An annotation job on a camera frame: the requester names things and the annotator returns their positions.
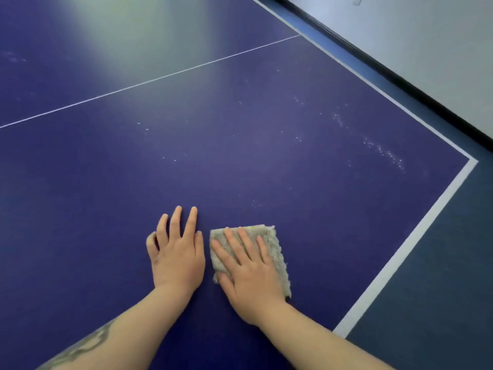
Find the forearm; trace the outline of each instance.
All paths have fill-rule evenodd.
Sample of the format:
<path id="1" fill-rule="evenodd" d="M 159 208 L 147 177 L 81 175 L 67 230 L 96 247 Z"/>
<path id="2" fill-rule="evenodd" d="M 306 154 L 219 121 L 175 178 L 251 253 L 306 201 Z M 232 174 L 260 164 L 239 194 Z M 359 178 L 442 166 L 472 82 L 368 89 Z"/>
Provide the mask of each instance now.
<path id="1" fill-rule="evenodd" d="M 287 303 L 266 311 L 260 329 L 300 370 L 390 368 Z"/>
<path id="2" fill-rule="evenodd" d="M 190 297 L 184 289 L 160 286 L 40 369 L 146 369 Z"/>

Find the microfiber cloth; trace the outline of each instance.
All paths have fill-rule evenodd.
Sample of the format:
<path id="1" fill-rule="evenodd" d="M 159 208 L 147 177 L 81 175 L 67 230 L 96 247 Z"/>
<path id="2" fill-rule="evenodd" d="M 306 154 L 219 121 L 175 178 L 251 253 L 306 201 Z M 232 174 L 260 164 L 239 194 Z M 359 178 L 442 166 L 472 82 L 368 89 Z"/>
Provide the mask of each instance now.
<path id="1" fill-rule="evenodd" d="M 281 284 L 282 284 L 282 289 L 284 290 L 284 295 L 288 298 L 291 297 L 291 288 L 290 288 L 290 283 L 289 279 L 287 276 L 287 271 L 286 271 L 286 264 L 284 262 L 284 257 L 282 256 L 281 248 L 279 245 L 279 240 L 276 237 L 276 230 L 274 229 L 274 226 L 268 227 L 264 224 L 260 224 L 257 226 L 249 226 L 249 227 L 244 227 L 244 229 L 247 231 L 248 236 L 250 236 L 250 239 L 252 240 L 252 243 L 255 245 L 255 247 L 258 249 L 257 245 L 257 236 L 260 236 L 264 242 L 265 245 L 267 246 L 267 250 L 269 251 L 269 255 L 271 257 L 272 262 L 274 263 L 274 266 L 276 267 L 276 271 L 279 274 Z M 231 231 L 233 231 L 233 234 L 235 235 L 236 239 L 238 242 L 241 244 L 243 249 L 245 249 L 245 245 L 243 244 L 243 241 L 241 240 L 240 236 L 238 235 L 238 228 L 231 228 Z M 217 255 L 212 249 L 212 240 L 215 239 L 217 240 L 221 246 L 228 252 L 230 255 L 232 255 L 236 261 L 238 261 L 237 257 L 235 256 L 235 253 L 233 252 L 233 249 L 231 249 L 231 246 L 229 245 L 228 241 L 226 240 L 226 236 L 224 235 L 224 228 L 217 229 L 217 230 L 211 230 L 211 237 L 209 240 L 209 246 L 211 248 L 211 260 L 213 262 L 213 267 L 214 270 L 223 272 L 228 274 L 229 277 L 231 277 L 231 274 L 228 272 L 228 270 L 224 267 L 223 263 L 217 258 Z M 217 275 L 214 274 L 214 283 L 217 283 Z"/>

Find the skin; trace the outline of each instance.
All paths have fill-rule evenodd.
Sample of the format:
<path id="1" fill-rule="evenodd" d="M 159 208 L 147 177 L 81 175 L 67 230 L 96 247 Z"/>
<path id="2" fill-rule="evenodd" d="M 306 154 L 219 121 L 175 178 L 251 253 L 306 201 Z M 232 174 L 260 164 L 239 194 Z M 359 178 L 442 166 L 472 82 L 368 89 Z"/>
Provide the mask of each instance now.
<path id="1" fill-rule="evenodd" d="M 204 239 L 195 232 L 197 208 L 192 208 L 180 234 L 182 209 L 177 207 L 166 231 L 164 214 L 147 238 L 154 290 L 138 304 L 108 322 L 38 369 L 118 369 L 149 367 L 166 333 L 187 306 L 204 277 Z M 299 369 L 387 369 L 380 360 L 320 326 L 286 303 L 279 277 L 262 238 L 258 252 L 244 229 L 225 235 L 238 262 L 213 241 L 215 253 L 232 279 L 219 273 L 229 302 L 247 323 L 257 326 Z"/>

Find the white line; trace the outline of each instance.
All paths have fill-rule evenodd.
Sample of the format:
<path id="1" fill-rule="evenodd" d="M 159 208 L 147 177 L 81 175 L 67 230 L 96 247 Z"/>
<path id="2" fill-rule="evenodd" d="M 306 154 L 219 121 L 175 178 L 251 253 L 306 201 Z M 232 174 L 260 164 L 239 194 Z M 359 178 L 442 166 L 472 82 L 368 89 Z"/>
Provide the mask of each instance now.
<path id="1" fill-rule="evenodd" d="M 296 32 L 299 33 L 299 35 L 301 35 L 302 37 L 304 37 L 306 40 L 308 40 L 309 42 L 311 42 L 313 45 L 315 45 L 318 49 L 320 49 L 321 51 L 323 51 L 326 55 L 330 56 L 330 58 L 332 58 L 334 61 L 336 61 L 338 64 L 342 65 L 344 68 L 346 68 L 347 70 L 349 70 L 350 72 L 352 72 L 354 75 L 356 75 L 358 78 L 360 78 L 363 82 L 365 82 L 366 84 L 368 84 L 370 87 L 372 87 L 375 91 L 377 91 L 378 93 L 380 93 L 381 95 L 383 95 L 384 97 L 386 97 L 388 100 L 390 100 L 391 102 L 393 102 L 395 105 L 397 105 L 399 108 L 401 108 L 402 110 L 404 110 L 406 113 L 408 113 L 411 117 L 413 117 L 414 119 L 416 119 L 416 121 L 418 121 L 419 123 L 421 123 L 423 126 L 425 126 L 426 128 L 428 128 L 428 130 L 432 131 L 435 135 L 439 136 L 441 139 L 443 139 L 444 141 L 446 141 L 448 144 L 450 144 L 453 148 L 455 148 L 456 150 L 458 150 L 460 153 L 462 153 L 463 155 L 465 155 L 467 158 L 469 159 L 474 159 L 473 157 L 471 157 L 471 155 L 469 153 L 467 153 L 466 151 L 464 151 L 462 148 L 460 148 L 458 145 L 456 145 L 455 143 L 453 143 L 451 140 L 449 140 L 448 138 L 446 138 L 445 136 L 443 136 L 440 132 L 438 132 L 437 130 L 435 130 L 433 127 L 431 127 L 429 124 L 426 124 L 421 118 L 419 118 L 418 116 L 416 116 L 414 113 L 412 113 L 411 111 L 409 111 L 408 109 L 406 109 L 403 105 L 401 105 L 400 103 L 398 103 L 396 100 L 394 100 L 393 98 L 391 98 L 389 95 L 387 95 L 384 91 L 382 91 L 380 88 L 378 88 L 377 86 L 375 86 L 373 83 L 369 82 L 368 80 L 366 80 L 365 78 L 363 78 L 360 74 L 358 74 L 356 71 L 354 71 L 352 68 L 350 68 L 349 66 L 347 66 L 344 62 L 342 61 L 339 61 L 336 57 L 334 57 L 331 53 L 329 53 L 327 50 L 323 49 L 320 45 L 318 45 L 316 42 L 314 42 L 313 40 L 311 40 L 308 36 L 306 36 L 304 33 L 302 33 L 301 31 L 299 31 L 298 29 L 296 29 L 294 26 L 292 26 L 291 24 L 287 23 L 284 19 L 282 19 L 279 15 L 277 15 L 275 12 L 273 12 L 272 10 L 270 10 L 267 6 L 265 6 L 264 4 L 262 4 L 260 1 L 258 0 L 253 0 L 254 2 L 256 2 L 257 4 L 259 4 L 261 7 L 263 7 L 265 10 L 267 10 L 269 13 L 271 13 L 273 16 L 275 16 L 276 18 L 278 18 L 280 21 L 284 22 L 285 24 L 287 24 L 289 27 L 291 27 L 293 30 L 295 30 Z"/>
<path id="2" fill-rule="evenodd" d="M 334 329 L 334 333 L 341 337 L 346 337 L 349 332 L 353 329 L 359 319 L 362 317 L 364 312 L 373 303 L 378 294 L 382 291 L 387 282 L 391 279 L 392 275 L 397 271 L 399 266 L 404 262 L 406 257 L 413 250 L 415 245 L 419 242 L 424 233 L 431 226 L 433 221 L 438 217 L 440 212 L 443 210 L 448 201 L 452 198 L 454 193 L 459 189 L 461 184 L 465 181 L 469 173 L 472 171 L 474 166 L 476 166 L 477 161 L 472 159 L 469 160 L 459 174 L 450 183 L 447 189 L 438 198 L 435 204 L 426 213 L 423 219 L 418 223 L 416 228 L 407 239 L 402 243 L 399 249 L 383 267 L 383 269 L 378 273 L 378 275 L 373 279 L 370 285 L 367 287 L 366 291 L 359 297 L 359 299 L 354 303 L 352 308 L 346 313 L 341 322 Z"/>
<path id="3" fill-rule="evenodd" d="M 298 36 L 299 35 L 294 35 L 294 36 L 291 36 L 291 37 L 287 37 L 286 39 L 275 41 L 273 43 L 268 43 L 268 44 L 262 45 L 260 47 L 249 49 L 247 51 L 236 53 L 236 54 L 233 54 L 233 55 L 230 55 L 230 56 L 227 56 L 227 57 L 219 58 L 218 60 L 214 60 L 214 61 L 210 61 L 210 62 L 207 62 L 207 63 L 203 63 L 203 64 L 200 64 L 200 65 L 194 66 L 192 68 L 186 68 L 185 70 L 177 71 L 177 72 L 174 72 L 172 74 L 164 75 L 164 76 L 161 76 L 161 77 L 156 78 L 156 79 L 152 79 L 152 80 L 148 80 L 148 81 L 143 82 L 143 83 L 135 84 L 133 86 L 126 87 L 126 88 L 123 88 L 123 89 L 118 90 L 118 91 L 113 91 L 113 92 L 110 92 L 110 93 L 106 93 L 104 95 L 100 95 L 100 96 L 93 97 L 91 99 L 83 100 L 83 101 L 80 101 L 80 102 L 75 103 L 75 104 L 71 104 L 71 105 L 67 105 L 67 106 L 64 106 L 64 107 L 60 107 L 60 108 L 55 109 L 55 110 L 47 111 L 46 113 L 42 113 L 42 114 L 34 115 L 32 117 L 29 117 L 29 118 L 21 119 L 20 121 L 16 121 L 16 122 L 12 122 L 12 123 L 9 123 L 9 124 L 0 126 L 0 129 L 3 129 L 3 128 L 8 127 L 8 126 L 15 125 L 17 123 L 26 122 L 26 121 L 29 121 L 29 120 L 34 119 L 34 118 L 42 117 L 44 115 L 51 114 L 51 113 L 54 113 L 56 111 L 60 111 L 60 110 L 63 110 L 63 109 L 67 109 L 69 107 L 77 106 L 77 105 L 80 105 L 80 104 L 83 104 L 83 103 L 88 103 L 89 101 L 100 99 L 102 97 L 106 97 L 106 96 L 109 96 L 109 95 L 113 95 L 113 94 L 118 93 L 118 92 L 126 91 L 126 90 L 131 89 L 131 88 L 143 86 L 144 84 L 152 83 L 152 82 L 155 82 L 156 80 L 161 80 L 161 79 L 167 78 L 168 76 L 180 74 L 180 73 L 185 72 L 185 71 L 188 71 L 188 70 L 193 70 L 194 68 L 201 68 L 202 66 L 205 66 L 205 65 L 208 65 L 208 64 L 211 64 L 211 63 L 214 63 L 214 62 L 219 62 L 219 61 L 226 60 L 228 58 L 231 58 L 231 57 L 234 57 L 234 56 L 237 56 L 237 55 L 239 56 L 239 55 L 241 55 L 243 53 L 248 53 L 248 52 L 251 52 L 251 51 L 260 49 L 260 48 L 265 48 L 265 47 L 268 47 L 269 45 L 277 44 L 277 43 L 280 43 L 280 42 L 283 42 L 283 41 L 286 41 L 286 40 L 292 39 L 293 37 L 298 37 Z"/>

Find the white center line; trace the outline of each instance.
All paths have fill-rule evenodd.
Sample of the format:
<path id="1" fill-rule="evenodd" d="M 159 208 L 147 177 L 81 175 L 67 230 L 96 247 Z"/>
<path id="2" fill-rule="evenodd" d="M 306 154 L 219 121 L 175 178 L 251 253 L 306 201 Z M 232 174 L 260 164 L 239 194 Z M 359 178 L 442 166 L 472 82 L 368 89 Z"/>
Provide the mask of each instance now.
<path id="1" fill-rule="evenodd" d="M 110 92 L 110 93 L 106 93 L 104 95 L 96 96 L 96 97 L 93 97 L 91 99 L 80 101 L 80 102 L 75 103 L 75 104 L 71 104 L 71 105 L 67 105 L 67 106 L 64 106 L 64 107 L 60 107 L 60 108 L 55 109 L 55 110 L 47 111 L 46 113 L 41 113 L 41 114 L 34 115 L 32 117 L 29 117 L 29 118 L 21 119 L 20 121 L 16 121 L 16 122 L 12 122 L 12 123 L 9 123 L 9 124 L 0 126 L 0 129 L 3 129 L 3 128 L 8 127 L 8 126 L 15 125 L 17 123 L 26 122 L 26 121 L 29 121 L 29 120 L 34 119 L 34 118 L 42 117 L 44 115 L 51 114 L 51 113 L 54 113 L 56 111 L 60 111 L 60 110 L 63 110 L 63 109 L 67 109 L 67 108 L 72 107 L 72 106 L 77 106 L 77 105 L 80 105 L 80 104 L 83 104 L 83 103 L 88 103 L 89 101 L 93 101 L 93 100 L 96 100 L 96 99 L 100 99 L 102 97 L 113 95 L 113 94 L 118 93 L 118 92 L 123 92 L 123 91 L 129 90 L 129 89 L 135 88 L 135 87 L 143 86 L 144 84 L 152 83 L 152 82 L 155 82 L 157 80 L 161 80 L 161 79 L 167 78 L 168 76 L 180 74 L 180 73 L 185 72 L 185 71 L 188 71 L 188 70 L 193 70 L 194 68 L 201 68 L 202 66 L 205 66 L 205 65 L 208 65 L 208 64 L 211 64 L 211 63 L 214 63 L 214 62 L 219 62 L 219 61 L 222 61 L 222 60 L 226 60 L 228 58 L 231 58 L 231 57 L 235 57 L 237 55 L 239 56 L 239 55 L 241 55 L 243 53 L 248 53 L 248 52 L 251 52 L 251 51 L 260 49 L 260 48 L 265 48 L 265 47 L 268 47 L 269 45 L 277 44 L 277 43 L 280 43 L 280 42 L 283 42 L 283 41 L 286 41 L 286 40 L 289 40 L 289 39 L 292 39 L 292 38 L 298 37 L 298 36 L 300 36 L 300 35 L 298 34 L 298 35 L 294 35 L 294 36 L 291 36 L 291 37 L 287 37 L 286 39 L 278 40 L 278 41 L 275 41 L 273 43 L 268 43 L 268 44 L 265 44 L 265 45 L 262 45 L 260 47 L 256 47 L 256 48 L 253 48 L 253 49 L 248 49 L 247 51 L 239 52 L 239 53 L 236 53 L 236 54 L 227 56 L 227 57 L 219 58 L 218 60 L 214 60 L 214 61 L 210 61 L 210 62 L 207 62 L 207 63 L 203 63 L 203 64 L 200 64 L 200 65 L 194 66 L 192 68 L 186 68 L 185 70 L 181 70 L 181 71 L 174 72 L 172 74 L 160 76 L 159 78 L 156 78 L 156 79 L 147 80 L 146 82 L 142 82 L 142 83 L 139 83 L 139 84 L 135 84 L 133 86 L 130 86 L 130 87 L 122 88 L 122 89 L 120 89 L 118 91 L 113 91 L 113 92 Z"/>

